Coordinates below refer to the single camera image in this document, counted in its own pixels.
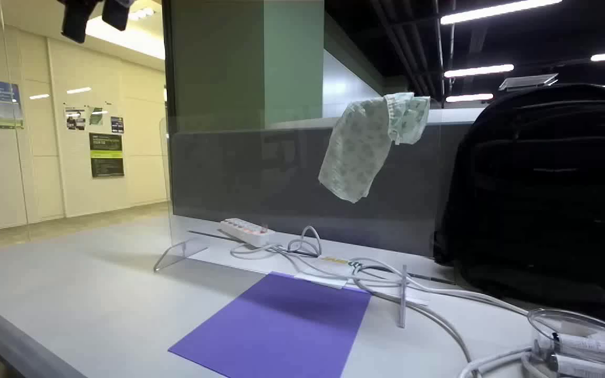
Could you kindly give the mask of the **pale green patterned towel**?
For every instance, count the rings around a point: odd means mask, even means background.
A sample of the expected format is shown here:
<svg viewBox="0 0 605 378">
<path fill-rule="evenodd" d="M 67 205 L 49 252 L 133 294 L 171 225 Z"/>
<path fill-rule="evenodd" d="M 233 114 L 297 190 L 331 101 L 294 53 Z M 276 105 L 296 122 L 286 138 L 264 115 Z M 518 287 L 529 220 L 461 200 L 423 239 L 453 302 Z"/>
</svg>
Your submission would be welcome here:
<svg viewBox="0 0 605 378">
<path fill-rule="evenodd" d="M 317 180 L 338 200 L 369 195 L 392 144 L 416 144 L 428 123 L 431 99 L 392 92 L 355 101 L 336 120 Z"/>
</svg>

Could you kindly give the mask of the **white power strip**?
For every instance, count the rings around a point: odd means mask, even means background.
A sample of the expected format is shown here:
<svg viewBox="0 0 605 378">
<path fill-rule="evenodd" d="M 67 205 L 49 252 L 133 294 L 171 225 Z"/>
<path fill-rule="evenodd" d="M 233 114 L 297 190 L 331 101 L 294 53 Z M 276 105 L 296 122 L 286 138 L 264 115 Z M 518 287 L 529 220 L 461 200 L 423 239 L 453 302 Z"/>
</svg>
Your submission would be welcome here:
<svg viewBox="0 0 605 378">
<path fill-rule="evenodd" d="M 273 242 L 271 228 L 247 223 L 244 219 L 225 219 L 219 223 L 219 228 L 251 248 L 266 248 Z"/>
</svg>

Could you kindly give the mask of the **purple paper sheet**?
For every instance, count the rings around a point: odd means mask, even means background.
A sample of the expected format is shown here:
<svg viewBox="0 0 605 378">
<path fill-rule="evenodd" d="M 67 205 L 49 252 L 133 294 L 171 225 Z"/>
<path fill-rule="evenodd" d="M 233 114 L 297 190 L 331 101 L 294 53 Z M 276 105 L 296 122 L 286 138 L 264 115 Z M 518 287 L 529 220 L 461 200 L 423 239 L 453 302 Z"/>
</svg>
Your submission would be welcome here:
<svg viewBox="0 0 605 378">
<path fill-rule="evenodd" d="M 169 352 L 223 378 L 340 378 L 367 304 L 360 289 L 268 272 Z"/>
</svg>

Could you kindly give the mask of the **black backpack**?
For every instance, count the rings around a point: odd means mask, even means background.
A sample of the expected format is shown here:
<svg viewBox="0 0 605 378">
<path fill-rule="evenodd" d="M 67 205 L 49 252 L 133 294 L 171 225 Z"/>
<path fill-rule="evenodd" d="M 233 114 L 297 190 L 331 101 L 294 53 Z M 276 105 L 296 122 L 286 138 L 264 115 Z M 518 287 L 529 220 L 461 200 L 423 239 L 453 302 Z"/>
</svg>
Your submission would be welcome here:
<svg viewBox="0 0 605 378">
<path fill-rule="evenodd" d="M 432 257 L 485 294 L 605 319 L 605 85 L 492 101 L 456 149 Z"/>
</svg>

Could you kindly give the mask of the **dark green wall poster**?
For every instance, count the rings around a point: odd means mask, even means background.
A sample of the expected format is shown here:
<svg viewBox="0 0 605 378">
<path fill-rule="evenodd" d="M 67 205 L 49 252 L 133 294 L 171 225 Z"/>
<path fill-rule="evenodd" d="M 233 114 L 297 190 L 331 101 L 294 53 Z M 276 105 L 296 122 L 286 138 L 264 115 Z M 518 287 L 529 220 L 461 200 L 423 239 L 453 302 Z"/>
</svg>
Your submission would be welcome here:
<svg viewBox="0 0 605 378">
<path fill-rule="evenodd" d="M 90 172 L 94 178 L 116 178 L 123 174 L 123 149 L 119 135 L 88 135 Z"/>
</svg>

